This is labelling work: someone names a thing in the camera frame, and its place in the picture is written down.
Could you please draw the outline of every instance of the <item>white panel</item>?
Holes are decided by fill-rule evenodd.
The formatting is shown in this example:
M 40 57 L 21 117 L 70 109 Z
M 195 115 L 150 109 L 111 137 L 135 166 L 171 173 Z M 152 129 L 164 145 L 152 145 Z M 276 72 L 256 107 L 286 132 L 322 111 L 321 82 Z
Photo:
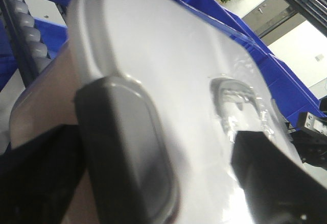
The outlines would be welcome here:
M 327 39 L 308 21 L 303 22 L 269 48 L 283 60 L 308 87 L 327 77 L 327 59 L 317 61 L 316 56 L 327 56 Z
M 65 25 L 55 3 L 47 0 L 25 0 L 25 2 L 32 16 Z

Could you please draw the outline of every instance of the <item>black bracket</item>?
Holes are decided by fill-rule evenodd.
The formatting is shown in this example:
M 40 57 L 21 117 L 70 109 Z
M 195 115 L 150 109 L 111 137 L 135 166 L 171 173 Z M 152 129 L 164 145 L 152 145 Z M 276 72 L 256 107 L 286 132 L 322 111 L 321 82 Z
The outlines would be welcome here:
M 327 170 L 327 121 L 309 112 L 300 113 L 297 127 L 301 129 L 291 133 L 303 163 Z

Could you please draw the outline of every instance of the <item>metal bracket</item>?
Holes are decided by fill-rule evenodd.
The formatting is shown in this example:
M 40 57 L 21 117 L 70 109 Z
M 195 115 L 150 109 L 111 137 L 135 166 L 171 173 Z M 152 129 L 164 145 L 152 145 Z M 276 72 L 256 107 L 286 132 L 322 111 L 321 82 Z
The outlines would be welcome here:
M 327 170 L 327 121 L 309 112 L 300 113 L 297 127 L 291 133 L 303 163 Z

